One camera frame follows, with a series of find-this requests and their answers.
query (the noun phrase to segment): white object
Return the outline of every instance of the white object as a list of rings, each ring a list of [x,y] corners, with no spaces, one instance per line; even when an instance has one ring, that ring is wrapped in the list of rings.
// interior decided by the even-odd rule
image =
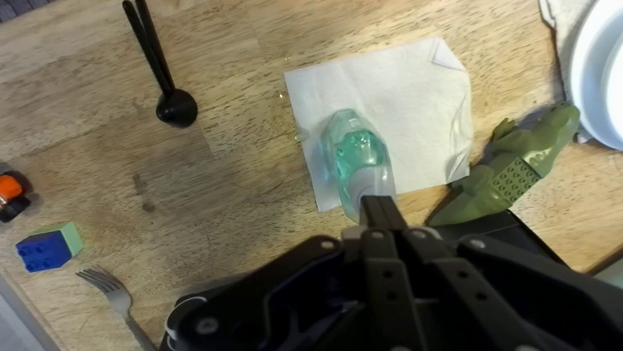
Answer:
[[[293,70],[287,84],[320,211],[341,205],[322,150],[324,123],[339,109],[357,109],[378,129],[398,193],[470,174],[470,76],[443,39]]]
[[[604,68],[604,98],[606,113],[610,119],[622,127],[623,123],[623,33],[620,35],[618,45],[610,53],[610,59]]]
[[[546,23],[557,31],[557,53],[569,99],[583,111],[581,142],[591,138],[623,150],[623,113],[614,86],[622,0],[540,0]]]
[[[623,2],[596,2],[579,33],[569,74],[569,94],[583,111],[583,127],[591,137],[616,150],[623,150],[623,119],[616,119],[606,109],[604,68],[622,33]]]

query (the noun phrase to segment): wooden surface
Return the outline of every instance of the wooden surface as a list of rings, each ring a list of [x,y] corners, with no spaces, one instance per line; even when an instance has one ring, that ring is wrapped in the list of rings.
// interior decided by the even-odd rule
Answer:
[[[260,267],[312,234],[316,213],[283,74],[443,35],[472,74],[474,160],[505,117],[559,94],[552,35],[526,0],[151,0],[174,76],[201,105],[195,127],[154,117],[158,88],[119,0],[57,0],[0,25],[0,160],[30,176],[36,207],[3,226],[0,265],[63,349],[137,349],[82,267],[114,271],[160,341],[193,285]],[[623,244],[623,158],[569,146],[515,209],[575,269]],[[400,197],[423,222],[444,189]],[[14,244],[75,220],[86,250],[28,275]]]

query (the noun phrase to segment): clear plastic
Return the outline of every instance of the clear plastic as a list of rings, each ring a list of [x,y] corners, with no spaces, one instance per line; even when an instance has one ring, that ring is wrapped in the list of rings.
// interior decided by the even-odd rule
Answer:
[[[365,195],[396,195],[388,146],[357,111],[341,109],[332,115],[324,131],[324,148],[349,218],[359,222]]]

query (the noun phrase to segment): metal tool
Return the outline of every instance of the metal tool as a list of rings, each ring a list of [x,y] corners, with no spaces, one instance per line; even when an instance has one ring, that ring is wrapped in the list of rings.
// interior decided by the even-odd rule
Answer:
[[[96,269],[84,269],[84,271],[78,271],[77,275],[92,283],[94,287],[98,287],[106,294],[106,298],[110,298],[110,304],[119,316],[123,316],[125,324],[129,326],[129,330],[133,332],[133,335],[137,337],[143,349],[156,351],[156,345],[152,343],[152,339],[131,316],[133,296],[121,285],[121,281],[117,281],[112,273],[96,271]]]

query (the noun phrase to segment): white bowl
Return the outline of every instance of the white bowl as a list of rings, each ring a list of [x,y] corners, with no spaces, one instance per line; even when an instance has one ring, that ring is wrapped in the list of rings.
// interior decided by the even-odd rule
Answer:
[[[575,105],[583,111],[583,129],[602,144],[616,150],[623,150],[623,115],[618,107],[620,101],[614,101],[614,98],[606,99],[604,96],[604,76],[612,76],[614,72],[604,72],[604,68],[610,60],[616,60],[612,57],[620,57],[622,49],[618,49],[618,43],[622,33],[623,2],[596,2],[583,23],[577,45],[573,47],[569,72],[569,94]]]
[[[610,121],[623,131],[623,35],[606,60],[602,94]]]

